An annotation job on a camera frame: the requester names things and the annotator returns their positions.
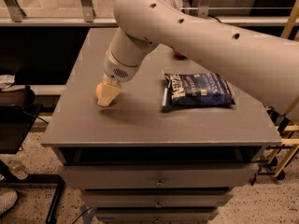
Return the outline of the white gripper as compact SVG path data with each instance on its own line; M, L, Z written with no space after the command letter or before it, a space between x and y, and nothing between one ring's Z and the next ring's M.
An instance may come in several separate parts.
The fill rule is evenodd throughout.
M97 99L100 106L109 106L111 102L121 93L120 82L127 82L131 80L137 71L140 64L137 66L128 66L119 62L112 52L108 50L104 59L105 75L101 88L101 95Z

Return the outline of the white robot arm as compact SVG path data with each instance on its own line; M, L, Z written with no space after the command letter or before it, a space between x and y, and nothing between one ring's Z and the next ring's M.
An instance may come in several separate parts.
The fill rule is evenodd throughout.
M115 0L119 28L104 59L107 106L144 58L163 44L292 121L299 120L299 43L186 15L176 0Z

